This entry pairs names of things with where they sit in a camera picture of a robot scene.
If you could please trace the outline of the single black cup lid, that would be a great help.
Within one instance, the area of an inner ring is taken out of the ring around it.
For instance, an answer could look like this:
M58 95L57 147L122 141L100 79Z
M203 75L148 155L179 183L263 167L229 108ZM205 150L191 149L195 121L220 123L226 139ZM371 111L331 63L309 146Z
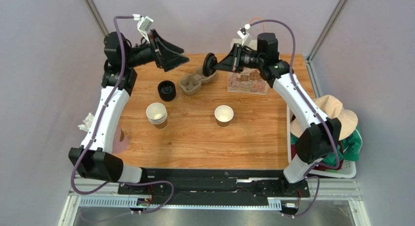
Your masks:
M209 77L211 75L213 75L216 70L214 69L214 66L218 63L217 58L215 56L214 53L208 53L205 60L204 60L204 64L202 67L203 70L203 75L206 77Z

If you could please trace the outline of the paper takeout bag orange handles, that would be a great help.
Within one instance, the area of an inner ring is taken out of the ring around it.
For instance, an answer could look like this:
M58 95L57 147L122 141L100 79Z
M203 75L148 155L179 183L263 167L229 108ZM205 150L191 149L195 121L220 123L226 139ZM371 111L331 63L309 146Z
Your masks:
M244 68L241 73L229 73L227 91L230 93L266 95L269 86L264 81L259 70Z

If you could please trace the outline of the single brown paper cup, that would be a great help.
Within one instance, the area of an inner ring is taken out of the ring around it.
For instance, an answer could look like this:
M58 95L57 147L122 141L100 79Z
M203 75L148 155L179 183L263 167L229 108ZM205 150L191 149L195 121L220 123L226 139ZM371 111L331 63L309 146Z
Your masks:
M214 116L216 118L216 123L220 127L226 127L230 124L231 120L234 117L234 111L230 106L221 105L218 106L214 111Z

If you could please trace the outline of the stack of paper cups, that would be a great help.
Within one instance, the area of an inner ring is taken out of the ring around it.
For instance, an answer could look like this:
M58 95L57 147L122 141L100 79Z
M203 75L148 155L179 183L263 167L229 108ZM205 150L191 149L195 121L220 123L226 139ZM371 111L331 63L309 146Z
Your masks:
M146 116L157 129L164 129L168 124L168 113L162 103L152 103L146 109Z

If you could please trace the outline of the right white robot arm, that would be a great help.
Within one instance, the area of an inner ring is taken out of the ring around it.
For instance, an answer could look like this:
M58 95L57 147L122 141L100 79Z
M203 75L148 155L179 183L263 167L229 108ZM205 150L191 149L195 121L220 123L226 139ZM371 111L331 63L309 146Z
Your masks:
M209 53L203 64L203 74L209 76L217 70L240 73L245 68L258 70L261 78L284 99L298 120L300 136L295 144L296 155L280 178L285 184L298 183L315 164L337 150L341 122L335 117L330 118L303 92L291 65L280 59L274 33L259 34L256 50L235 43L221 61Z

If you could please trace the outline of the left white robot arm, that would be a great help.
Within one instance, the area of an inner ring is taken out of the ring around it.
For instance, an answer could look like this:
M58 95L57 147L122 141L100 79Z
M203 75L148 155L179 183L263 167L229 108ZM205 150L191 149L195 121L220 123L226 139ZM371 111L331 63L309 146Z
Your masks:
M111 32L104 38L104 64L100 103L92 126L69 159L83 178L105 182L139 183L143 170L114 156L113 142L122 111L135 85L135 67L155 62L165 72L187 63L184 49L164 40L151 29L148 40L132 46L124 35Z

